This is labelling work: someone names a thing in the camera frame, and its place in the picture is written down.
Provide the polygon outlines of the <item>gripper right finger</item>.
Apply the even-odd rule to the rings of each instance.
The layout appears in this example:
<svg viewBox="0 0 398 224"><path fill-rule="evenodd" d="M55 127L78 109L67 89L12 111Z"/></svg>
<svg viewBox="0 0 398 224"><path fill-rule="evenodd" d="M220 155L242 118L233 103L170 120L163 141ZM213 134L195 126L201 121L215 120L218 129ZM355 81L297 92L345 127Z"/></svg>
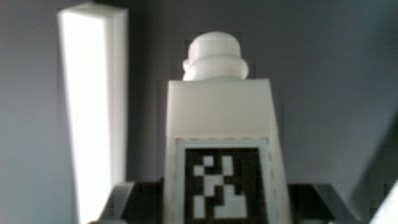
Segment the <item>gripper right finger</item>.
<svg viewBox="0 0 398 224"><path fill-rule="evenodd" d="M288 185L293 224L361 224L330 184Z"/></svg>

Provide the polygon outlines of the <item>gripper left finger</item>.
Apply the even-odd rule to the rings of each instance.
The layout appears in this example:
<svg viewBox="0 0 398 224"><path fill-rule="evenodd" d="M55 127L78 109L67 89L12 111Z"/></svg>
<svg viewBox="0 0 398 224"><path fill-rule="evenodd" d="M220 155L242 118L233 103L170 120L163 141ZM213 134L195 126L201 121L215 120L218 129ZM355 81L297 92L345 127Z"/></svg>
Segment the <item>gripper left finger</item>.
<svg viewBox="0 0 398 224"><path fill-rule="evenodd" d="M160 181L117 184L99 217L87 224L162 224L162 197Z"/></svg>

